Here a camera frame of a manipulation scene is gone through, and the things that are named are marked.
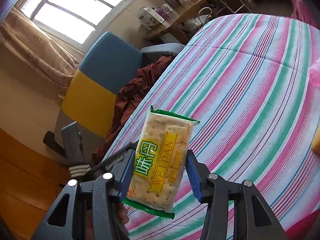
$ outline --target mattress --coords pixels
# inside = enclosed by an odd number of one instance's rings
[[[139,139],[151,105],[200,120],[189,146],[198,161],[225,180],[251,180],[286,230],[320,205],[320,160],[310,150],[320,97],[308,77],[319,56],[320,31],[298,20],[259,14],[214,19],[169,65],[106,157]],[[127,208],[129,237],[137,240],[199,239],[206,214],[186,172],[174,220]]]

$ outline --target color-block chair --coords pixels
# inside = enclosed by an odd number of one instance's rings
[[[57,118],[56,143],[63,147],[61,128],[77,121],[84,153],[89,158],[111,128],[118,91],[134,78],[138,68],[162,55],[176,56],[183,48],[182,44],[169,43],[139,51],[113,33],[104,33],[85,56],[69,86]]]

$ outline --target red fabric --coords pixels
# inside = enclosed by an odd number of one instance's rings
[[[308,6],[303,0],[291,0],[293,4],[293,13],[291,18],[307,23],[313,27],[320,29],[319,23],[316,22]]]
[[[102,161],[133,111],[137,108],[172,60],[172,56],[162,56],[155,63],[144,68],[139,68],[135,78],[120,89],[116,97],[112,127],[109,130],[104,143],[96,149],[95,154],[93,155],[96,163]]]
[[[320,215],[320,209],[295,223],[287,231],[288,240],[303,240]]]

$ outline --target wooden desk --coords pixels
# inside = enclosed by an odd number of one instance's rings
[[[156,25],[145,37],[150,41],[154,38],[158,38],[166,33],[170,33],[182,44],[186,45],[189,42],[187,35],[178,28],[178,25],[188,18],[195,18],[198,16],[198,12],[207,0],[199,0],[196,2],[189,2],[185,5],[181,5],[175,8],[173,12],[169,14],[169,18],[162,24]]]

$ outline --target beige wall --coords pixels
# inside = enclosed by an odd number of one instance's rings
[[[0,59],[0,128],[36,152],[64,162],[42,141],[47,131],[54,131],[62,103],[58,89],[2,45]]]
[[[141,25],[136,14],[142,6],[157,8],[166,3],[166,0],[135,0],[105,29],[110,31],[137,49],[152,45],[143,38],[148,29]]]

